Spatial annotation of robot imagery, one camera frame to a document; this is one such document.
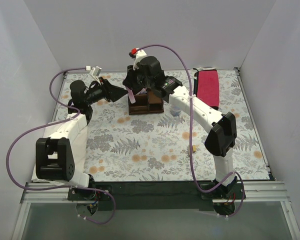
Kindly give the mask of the brown wooden desk organizer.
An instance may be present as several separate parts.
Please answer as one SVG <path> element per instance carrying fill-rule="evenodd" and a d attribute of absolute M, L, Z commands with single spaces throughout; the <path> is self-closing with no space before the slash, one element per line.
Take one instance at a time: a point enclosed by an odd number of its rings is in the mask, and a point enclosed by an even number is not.
<path fill-rule="evenodd" d="M 146 90 L 146 94 L 134 95 L 135 103 L 131 104 L 128 98 L 129 115 L 161 114 L 164 112 L 164 102 L 151 90 Z"/>

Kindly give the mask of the pink highlighter marker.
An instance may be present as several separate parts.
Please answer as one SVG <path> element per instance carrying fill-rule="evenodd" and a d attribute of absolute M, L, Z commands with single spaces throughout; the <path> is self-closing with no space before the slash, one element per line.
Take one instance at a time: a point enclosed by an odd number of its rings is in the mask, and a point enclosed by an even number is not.
<path fill-rule="evenodd" d="M 128 93 L 128 98 L 131 104 L 134 104 L 136 102 L 135 95 L 131 89 L 129 89 L 127 86 L 125 87 Z"/>

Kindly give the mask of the clear jar of paperclips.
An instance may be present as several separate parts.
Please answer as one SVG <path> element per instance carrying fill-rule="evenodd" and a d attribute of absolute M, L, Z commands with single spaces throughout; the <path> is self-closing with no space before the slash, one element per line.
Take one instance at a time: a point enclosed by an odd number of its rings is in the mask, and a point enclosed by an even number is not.
<path fill-rule="evenodd" d="M 175 105 L 172 105 L 170 108 L 170 113 L 172 116 L 177 117 L 181 114 L 181 109 Z"/>

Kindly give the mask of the pink capped white pen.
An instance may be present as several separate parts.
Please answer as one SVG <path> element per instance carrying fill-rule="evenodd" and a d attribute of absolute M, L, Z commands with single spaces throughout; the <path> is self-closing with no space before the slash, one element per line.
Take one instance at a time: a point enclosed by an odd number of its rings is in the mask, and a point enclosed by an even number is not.
<path fill-rule="evenodd" d="M 137 93 L 137 95 L 144 95 L 147 93 L 147 90 L 143 88 L 140 92 Z"/>

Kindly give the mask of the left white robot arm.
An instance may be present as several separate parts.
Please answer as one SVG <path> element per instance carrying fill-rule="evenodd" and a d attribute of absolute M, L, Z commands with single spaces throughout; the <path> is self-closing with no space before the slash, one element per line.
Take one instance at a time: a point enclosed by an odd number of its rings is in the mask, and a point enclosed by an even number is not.
<path fill-rule="evenodd" d="M 99 78 L 86 86 L 82 80 L 70 86 L 71 99 L 67 104 L 66 122 L 56 127 L 49 126 L 47 137 L 39 138 L 35 144 L 35 175 L 39 180 L 55 181 L 58 184 L 78 186 L 85 200 L 96 196 L 96 187 L 90 176 L 84 173 L 88 139 L 88 124 L 93 116 L 92 104 L 100 100 L 116 102 L 128 91 Z"/>

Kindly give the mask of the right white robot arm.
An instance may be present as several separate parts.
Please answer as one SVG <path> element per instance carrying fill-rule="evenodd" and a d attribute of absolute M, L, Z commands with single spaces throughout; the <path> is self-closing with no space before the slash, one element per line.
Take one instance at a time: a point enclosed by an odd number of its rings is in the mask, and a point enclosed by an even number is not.
<path fill-rule="evenodd" d="M 166 76 L 154 56 L 132 56 L 134 63 L 127 67 L 123 85 L 133 93 L 150 89 L 157 97 L 180 108 L 207 132 L 205 148 L 212 154 L 215 165 L 213 191 L 222 199 L 235 192 L 238 181 L 233 167 L 233 147 L 237 137 L 235 116 L 213 109 L 194 95 L 190 95 L 182 82 Z"/>

